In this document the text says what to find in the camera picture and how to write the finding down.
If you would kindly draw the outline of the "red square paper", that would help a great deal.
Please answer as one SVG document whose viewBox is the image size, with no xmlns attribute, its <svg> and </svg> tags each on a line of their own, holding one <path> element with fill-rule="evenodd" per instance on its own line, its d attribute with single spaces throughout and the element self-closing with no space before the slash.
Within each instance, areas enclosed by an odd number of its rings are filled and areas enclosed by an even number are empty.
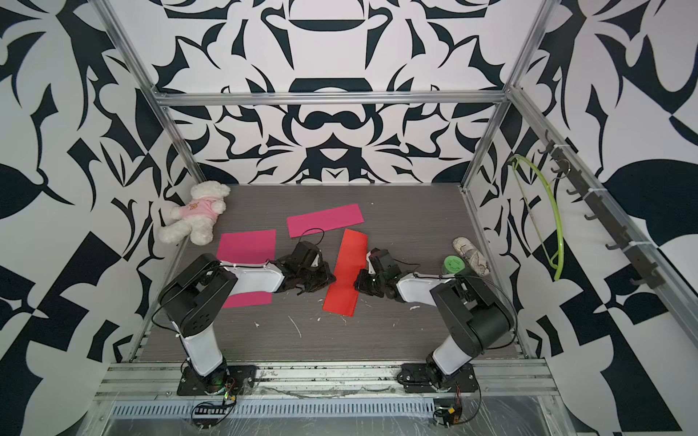
<svg viewBox="0 0 698 436">
<path fill-rule="evenodd" d="M 323 310 L 331 314 L 353 317 L 359 292 L 354 282 L 359 272 L 365 268 L 368 237 L 351 229 L 345 229 L 334 276 L 336 282 L 331 284 Z"/>
</svg>

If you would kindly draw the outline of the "magenta paper sheet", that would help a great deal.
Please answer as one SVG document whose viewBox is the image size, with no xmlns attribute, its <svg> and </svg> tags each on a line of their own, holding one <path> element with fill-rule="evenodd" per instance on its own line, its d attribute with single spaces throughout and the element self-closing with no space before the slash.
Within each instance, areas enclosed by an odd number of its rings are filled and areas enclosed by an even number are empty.
<svg viewBox="0 0 698 436">
<path fill-rule="evenodd" d="M 216 257 L 226 263 L 261 265 L 274 260 L 276 230 L 222 234 Z M 229 296 L 224 309 L 268 305 L 273 301 L 269 292 L 248 292 Z"/>
<path fill-rule="evenodd" d="M 364 217 L 359 205 L 345 205 L 310 214 L 301 214 L 287 218 L 287 230 L 291 238 L 317 232 L 359 225 Z"/>
</svg>

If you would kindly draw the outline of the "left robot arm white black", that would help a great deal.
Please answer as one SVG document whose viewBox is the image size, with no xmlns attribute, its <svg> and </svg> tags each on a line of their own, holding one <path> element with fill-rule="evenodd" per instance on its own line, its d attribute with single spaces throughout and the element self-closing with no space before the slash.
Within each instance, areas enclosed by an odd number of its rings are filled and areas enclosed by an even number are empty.
<svg viewBox="0 0 698 436">
<path fill-rule="evenodd" d="M 158 296 L 167 330 L 182 343 L 189 367 L 199 380 L 221 384 L 227 365 L 217 344 L 214 320 L 233 296 L 319 291 L 336 282 L 317 245 L 299 242 L 289 255 L 259 265 L 227 263 L 202 254 Z"/>
</svg>

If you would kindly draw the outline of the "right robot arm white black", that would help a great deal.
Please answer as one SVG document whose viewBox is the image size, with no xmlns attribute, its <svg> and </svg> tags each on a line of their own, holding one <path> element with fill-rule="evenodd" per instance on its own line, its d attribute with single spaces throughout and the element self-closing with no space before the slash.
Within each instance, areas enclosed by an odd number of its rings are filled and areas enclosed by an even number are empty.
<svg viewBox="0 0 698 436">
<path fill-rule="evenodd" d="M 354 288 L 361 294 L 438 310 L 448 336 L 425 359 L 423 376 L 402 375 L 409 385 L 420 382 L 445 388 L 474 358 L 516 329 L 513 311 L 482 277 L 462 272 L 432 276 L 404 272 L 387 250 L 367 254 L 366 267 L 358 273 Z"/>
</svg>

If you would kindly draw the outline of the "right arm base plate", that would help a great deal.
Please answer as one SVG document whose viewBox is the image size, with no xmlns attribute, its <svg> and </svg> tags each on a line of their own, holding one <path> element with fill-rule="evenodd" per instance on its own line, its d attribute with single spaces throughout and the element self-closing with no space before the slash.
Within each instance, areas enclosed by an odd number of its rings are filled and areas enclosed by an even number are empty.
<svg viewBox="0 0 698 436">
<path fill-rule="evenodd" d="M 396 381 L 407 393 L 471 393 L 479 390 L 470 363 L 451 375 L 441 374 L 432 363 L 404 363 L 396 375 Z"/>
</svg>

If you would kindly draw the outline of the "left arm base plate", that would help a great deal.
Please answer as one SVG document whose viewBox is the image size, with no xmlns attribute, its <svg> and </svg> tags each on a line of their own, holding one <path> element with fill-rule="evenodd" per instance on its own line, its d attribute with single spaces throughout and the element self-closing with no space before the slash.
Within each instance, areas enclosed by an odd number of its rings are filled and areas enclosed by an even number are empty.
<svg viewBox="0 0 698 436">
<path fill-rule="evenodd" d="M 182 397 L 240 394 L 254 387 L 257 369 L 255 365 L 220 365 L 214 372 L 202 376 L 186 364 L 181 369 L 176 394 Z"/>
</svg>

